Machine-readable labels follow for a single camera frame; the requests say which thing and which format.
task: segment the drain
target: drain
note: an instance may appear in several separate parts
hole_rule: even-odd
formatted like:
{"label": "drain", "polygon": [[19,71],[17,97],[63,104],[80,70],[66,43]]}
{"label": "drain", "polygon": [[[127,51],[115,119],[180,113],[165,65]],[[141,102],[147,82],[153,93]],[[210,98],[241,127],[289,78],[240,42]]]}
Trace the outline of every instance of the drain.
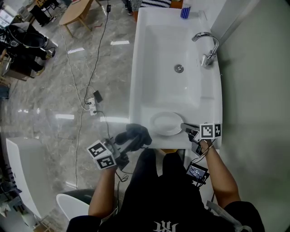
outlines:
{"label": "drain", "polygon": [[177,73],[182,73],[184,71],[184,67],[181,64],[177,64],[174,66],[174,70]]}

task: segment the desk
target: desk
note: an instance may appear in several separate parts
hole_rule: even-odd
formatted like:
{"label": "desk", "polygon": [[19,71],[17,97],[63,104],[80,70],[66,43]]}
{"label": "desk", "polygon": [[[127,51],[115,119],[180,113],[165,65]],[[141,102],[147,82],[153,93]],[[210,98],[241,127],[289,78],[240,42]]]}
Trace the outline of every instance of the desk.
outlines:
{"label": "desk", "polygon": [[80,21],[80,23],[83,24],[86,29],[91,31],[91,29],[89,29],[83,20],[85,19],[91,7],[92,1],[93,0],[80,0],[75,4],[70,4],[67,10],[64,12],[62,18],[59,21],[59,25],[63,25],[71,37],[73,37],[73,34],[68,29],[68,24],[76,21]]}

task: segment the striped clothing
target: striped clothing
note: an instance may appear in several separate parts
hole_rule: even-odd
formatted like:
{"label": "striped clothing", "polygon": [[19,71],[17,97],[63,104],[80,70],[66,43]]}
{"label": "striped clothing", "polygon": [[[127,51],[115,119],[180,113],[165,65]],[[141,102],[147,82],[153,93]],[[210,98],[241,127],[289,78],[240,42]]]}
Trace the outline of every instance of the striped clothing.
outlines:
{"label": "striped clothing", "polygon": [[141,7],[170,7],[171,0],[143,0]]}

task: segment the white wall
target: white wall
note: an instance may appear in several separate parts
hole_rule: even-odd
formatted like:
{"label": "white wall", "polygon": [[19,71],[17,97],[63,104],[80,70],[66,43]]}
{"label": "white wall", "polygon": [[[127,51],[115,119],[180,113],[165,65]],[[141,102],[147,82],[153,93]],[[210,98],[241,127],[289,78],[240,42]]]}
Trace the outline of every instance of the white wall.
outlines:
{"label": "white wall", "polygon": [[24,2],[25,0],[4,0],[4,3],[16,12],[23,6]]}
{"label": "white wall", "polygon": [[230,28],[238,15],[246,8],[251,0],[233,1],[227,0],[211,27],[212,33],[217,38],[222,38]]}
{"label": "white wall", "polygon": [[290,225],[290,6],[261,0],[221,46],[221,157],[266,231]]}
{"label": "white wall", "polygon": [[192,0],[192,11],[203,10],[211,28],[227,0]]}

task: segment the faucet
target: faucet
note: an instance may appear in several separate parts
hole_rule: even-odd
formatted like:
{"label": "faucet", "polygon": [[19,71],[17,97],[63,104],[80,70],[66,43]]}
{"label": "faucet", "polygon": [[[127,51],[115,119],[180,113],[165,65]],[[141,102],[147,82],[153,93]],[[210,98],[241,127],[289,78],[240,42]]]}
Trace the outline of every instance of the faucet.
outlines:
{"label": "faucet", "polygon": [[215,57],[217,56],[217,49],[219,47],[219,40],[217,38],[215,38],[209,32],[200,32],[200,33],[197,33],[194,37],[192,37],[192,41],[196,42],[198,39],[200,39],[202,37],[211,37],[211,38],[213,38],[213,40],[216,43],[213,50],[210,50],[207,55],[203,54],[203,57],[201,60],[201,66],[207,67],[208,65],[211,65],[213,63]]}

